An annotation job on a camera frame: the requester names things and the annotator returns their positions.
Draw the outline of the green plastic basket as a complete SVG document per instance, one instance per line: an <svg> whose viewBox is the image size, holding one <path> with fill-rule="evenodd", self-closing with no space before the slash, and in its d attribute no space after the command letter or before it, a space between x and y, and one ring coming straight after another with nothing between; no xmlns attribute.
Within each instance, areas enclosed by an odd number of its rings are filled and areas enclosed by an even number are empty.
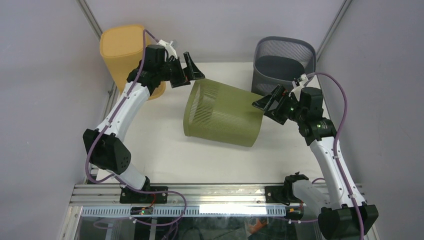
<svg viewBox="0 0 424 240"><path fill-rule="evenodd" d="M184 135L250 148L262 126L263 111L253 106L261 98L211 79L196 80L184 110Z"/></svg>

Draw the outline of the grey plastic basket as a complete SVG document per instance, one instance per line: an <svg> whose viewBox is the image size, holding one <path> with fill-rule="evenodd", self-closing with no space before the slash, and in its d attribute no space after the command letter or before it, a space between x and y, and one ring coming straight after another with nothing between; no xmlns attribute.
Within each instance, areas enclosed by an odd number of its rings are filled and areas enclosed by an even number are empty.
<svg viewBox="0 0 424 240"><path fill-rule="evenodd" d="M293 81L316 70L314 47L306 41L267 36L256 45L253 59L251 92L265 96L278 85L291 91Z"/></svg>

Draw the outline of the yellow plastic basket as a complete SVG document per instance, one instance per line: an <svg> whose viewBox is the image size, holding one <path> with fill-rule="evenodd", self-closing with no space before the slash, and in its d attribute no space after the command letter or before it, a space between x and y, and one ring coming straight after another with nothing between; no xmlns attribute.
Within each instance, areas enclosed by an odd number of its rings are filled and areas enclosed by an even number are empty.
<svg viewBox="0 0 424 240"><path fill-rule="evenodd" d="M112 27L101 35L99 51L120 93L124 91L129 73L142 60L143 45L151 40L143 37L145 27L130 24Z"/></svg>

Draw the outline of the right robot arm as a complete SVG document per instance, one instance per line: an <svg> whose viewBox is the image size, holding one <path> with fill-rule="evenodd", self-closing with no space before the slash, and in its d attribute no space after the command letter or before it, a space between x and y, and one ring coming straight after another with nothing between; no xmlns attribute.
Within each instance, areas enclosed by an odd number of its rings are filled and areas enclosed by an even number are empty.
<svg viewBox="0 0 424 240"><path fill-rule="evenodd" d="M357 237L363 239L379 216L357 189L343 154L333 122L323 116L324 96L316 87L303 87L299 93L277 86L270 94L252 103L264 115L283 125L293 121L315 156L328 193L318 190L301 173L285 177L273 198L284 205L305 203L316 215L319 230L327 240Z"/></svg>

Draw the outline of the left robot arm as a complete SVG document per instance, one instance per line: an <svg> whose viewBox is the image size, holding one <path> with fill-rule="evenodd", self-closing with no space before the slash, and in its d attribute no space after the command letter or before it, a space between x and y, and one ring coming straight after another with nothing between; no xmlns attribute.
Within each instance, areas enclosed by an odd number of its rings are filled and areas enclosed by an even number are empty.
<svg viewBox="0 0 424 240"><path fill-rule="evenodd" d="M172 50L172 46L148 45L138 66L128 74L115 106L95 129L86 129L82 136L87 153L86 176L91 176L91 165L107 171L107 178L115 178L129 188L131 197L138 203L149 200L150 180L131 163L132 155L124 145L129 126L162 82L169 82L172 88L177 88L205 79L188 51L183 53L186 66L182 67L180 57L172 54Z"/></svg>

